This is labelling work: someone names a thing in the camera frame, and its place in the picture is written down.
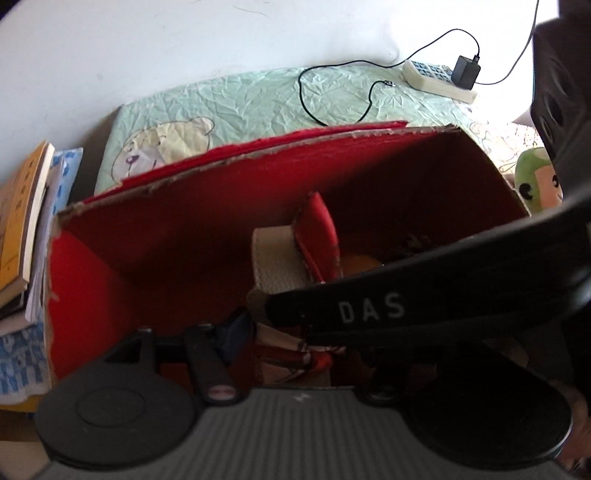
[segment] black cable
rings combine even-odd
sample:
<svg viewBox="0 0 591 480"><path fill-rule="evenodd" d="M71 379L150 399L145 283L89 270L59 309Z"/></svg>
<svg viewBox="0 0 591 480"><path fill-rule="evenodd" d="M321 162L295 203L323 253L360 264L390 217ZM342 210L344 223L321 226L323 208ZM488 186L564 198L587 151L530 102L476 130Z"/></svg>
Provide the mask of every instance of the black cable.
<svg viewBox="0 0 591 480"><path fill-rule="evenodd" d="M509 70L509 73L507 75L505 75L501 80L498 80L497 82L492 82L492 83L481 83L481 82L475 82L477 85L496 85L497 83L501 83L504 80L506 80L509 75L511 75L511 73L513 72L513 69L517 66L517 64L519 63L519 61L521 60L521 57L523 56L523 54L525 53L525 51L527 50L528 45L531 42L531 39L534 36L534 29L535 29L535 23L536 20L538 18L538 7L540 6L540 0L537 0L535 2L535 10L534 10L534 22L531 25L531 30L530 30L530 36L527 38L527 42L525 43L525 47L523 47L523 50L521 50L521 53L519 54L519 56L517 57L517 60L515 61L515 63L513 64L513 66L511 67L511 70Z"/></svg>
<svg viewBox="0 0 591 480"><path fill-rule="evenodd" d="M415 50L414 52L412 52L408 57L406 57L403 61L399 61L398 63L395 63L394 65L380 65L379 63L375 63L369 60L351 60L351 61L346 61L343 63L333 63L333 64L327 64L327 65L315 65L313 67L308 67L304 70L302 70L300 72L300 74L298 75L297 78L297 83L299 85L300 88L300 103L302 105L302 107L304 108L305 112L310 116L310 118L316 122L319 125L322 125L323 127L328 127L328 124L325 124L323 121L318 120L313 114L312 112L310 112L308 110L308 107L306 107L306 103L304 102L304 95L303 95L303 85L301 82L301 78L308 73L311 70L314 69L324 69L324 68L328 68L328 67L344 67L346 65L351 65L352 63L368 63L370 65L374 65L375 67L379 67L381 69L393 69L394 67L398 67L399 65L402 65L405 61L409 60L410 58L412 58L413 56L415 56L418 52L420 52L421 50L424 50L427 47L430 47L431 45L433 45L436 41L440 40L441 38L445 37L448 33L451 32L455 32L455 31L460 31L460 32L464 32L468 35L470 35L474 41L476 42L476 46L478 48L478 53L476 54L477 57L480 57L480 44L478 43L478 40L476 39L476 37L474 35L472 35L470 32L463 30L461 28L452 28L451 30L446 31L444 34L439 35L435 40L433 40L432 42L429 42L427 45L422 46L421 48L419 48L418 50ZM363 120L367 114L369 113L369 110L371 109L373 103L371 100L371 93L372 90L374 89L374 86L377 83L383 83L385 85L388 86L394 86L394 84L392 82L390 82L389 80L378 80L377 82L374 82L372 84L372 86L369 88L369 93L368 93L368 99L369 99L369 105L367 107L367 110L365 111L365 113L361 116L361 118L359 118L359 120L357 120L355 123L360 122L361 120Z"/></svg>

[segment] patterned cloth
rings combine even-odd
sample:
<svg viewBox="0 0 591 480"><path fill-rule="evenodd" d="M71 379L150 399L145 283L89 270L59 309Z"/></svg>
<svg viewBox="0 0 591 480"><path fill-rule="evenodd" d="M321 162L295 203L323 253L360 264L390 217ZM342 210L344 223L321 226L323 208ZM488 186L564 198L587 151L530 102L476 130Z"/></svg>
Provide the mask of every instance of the patterned cloth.
<svg viewBox="0 0 591 480"><path fill-rule="evenodd" d="M68 201L76 178L82 149L56 152L51 168L61 170L53 213ZM30 327L0 338L0 405L14 405L31 395L42 395L50 389L50 376L44 346L44 319Z"/></svg>
<svg viewBox="0 0 591 480"><path fill-rule="evenodd" d="M119 110L100 166L95 193L122 179L221 145L238 144L318 127L300 105L301 69L250 72L182 85L124 105ZM401 75L367 65L318 69L303 79L308 107L329 125L355 122L367 108L375 80L373 107L365 122L407 120L409 127L457 125L508 171L519 154L541 146L534 128L492 124L479 99L473 105L412 88Z"/></svg>

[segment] green plush toy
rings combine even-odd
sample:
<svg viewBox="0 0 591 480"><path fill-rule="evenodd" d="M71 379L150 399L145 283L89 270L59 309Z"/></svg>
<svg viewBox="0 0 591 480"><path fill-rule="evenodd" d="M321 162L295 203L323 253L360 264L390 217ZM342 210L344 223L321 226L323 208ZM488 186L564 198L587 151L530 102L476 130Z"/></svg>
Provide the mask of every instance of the green plush toy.
<svg viewBox="0 0 591 480"><path fill-rule="evenodd" d="M545 148L530 148L519 156L515 189L532 215L562 202L562 189Z"/></svg>

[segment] yellow book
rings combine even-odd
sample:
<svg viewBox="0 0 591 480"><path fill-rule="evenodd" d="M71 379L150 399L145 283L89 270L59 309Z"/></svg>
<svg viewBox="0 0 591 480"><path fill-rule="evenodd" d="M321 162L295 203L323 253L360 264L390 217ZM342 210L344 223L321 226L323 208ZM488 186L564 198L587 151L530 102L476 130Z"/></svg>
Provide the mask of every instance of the yellow book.
<svg viewBox="0 0 591 480"><path fill-rule="evenodd" d="M42 142L0 188L0 308L31 279L35 228L54 151Z"/></svg>

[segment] beige fabric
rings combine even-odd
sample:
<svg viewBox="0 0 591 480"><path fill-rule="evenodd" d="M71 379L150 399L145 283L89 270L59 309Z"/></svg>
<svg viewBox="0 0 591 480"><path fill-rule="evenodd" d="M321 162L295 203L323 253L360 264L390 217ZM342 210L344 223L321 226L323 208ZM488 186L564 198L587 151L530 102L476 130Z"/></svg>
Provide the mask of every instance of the beige fabric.
<svg viewBox="0 0 591 480"><path fill-rule="evenodd" d="M308 271L296 246L291 225L257 228L252 233L252 269L255 287L246 304L256 322L268 324L267 296L310 284Z"/></svg>
<svg viewBox="0 0 591 480"><path fill-rule="evenodd" d="M272 327L256 324L256 344L282 348L300 352L302 360L309 365L312 360L310 351L344 353L344 349L334 349L325 346L308 346L306 342L298 337L280 332ZM304 369L293 369L285 365L273 364L262 361L260 364L261 376L265 385L276 385L289 383L302 387L328 387L330 386L330 370L315 372L303 377Z"/></svg>

